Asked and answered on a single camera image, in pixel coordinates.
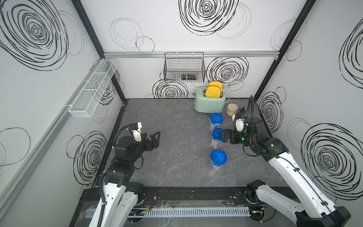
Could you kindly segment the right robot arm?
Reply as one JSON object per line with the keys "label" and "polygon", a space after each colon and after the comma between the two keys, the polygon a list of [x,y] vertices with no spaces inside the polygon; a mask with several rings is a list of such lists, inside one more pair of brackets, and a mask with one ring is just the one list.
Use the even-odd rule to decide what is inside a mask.
{"label": "right robot arm", "polygon": [[263,157],[280,173],[298,198],[298,201],[294,201],[262,180],[256,180],[248,184],[245,191],[249,203],[266,203],[298,227],[343,227],[351,218],[344,206],[337,206],[308,178],[278,138],[270,138],[265,133],[239,133],[233,130],[222,130],[219,136],[223,142],[247,145],[255,156]]}

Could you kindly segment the clear plastic container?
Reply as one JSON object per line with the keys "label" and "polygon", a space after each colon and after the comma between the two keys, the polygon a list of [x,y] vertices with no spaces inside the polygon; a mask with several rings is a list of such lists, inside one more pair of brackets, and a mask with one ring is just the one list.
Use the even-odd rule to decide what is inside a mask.
{"label": "clear plastic container", "polygon": [[210,160],[209,169],[213,171],[218,171],[222,165],[224,165],[226,162],[215,162],[214,160]]}

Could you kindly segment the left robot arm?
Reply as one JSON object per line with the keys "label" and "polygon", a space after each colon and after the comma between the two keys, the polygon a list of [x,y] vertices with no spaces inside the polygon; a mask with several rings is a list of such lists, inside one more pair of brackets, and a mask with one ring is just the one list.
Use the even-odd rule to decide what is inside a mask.
{"label": "left robot arm", "polygon": [[137,169],[135,162],[143,161],[143,153],[159,147],[161,132],[123,136],[114,145],[115,157],[99,180],[100,201],[89,224],[90,227],[122,227],[133,208],[143,200],[142,183],[131,182]]}

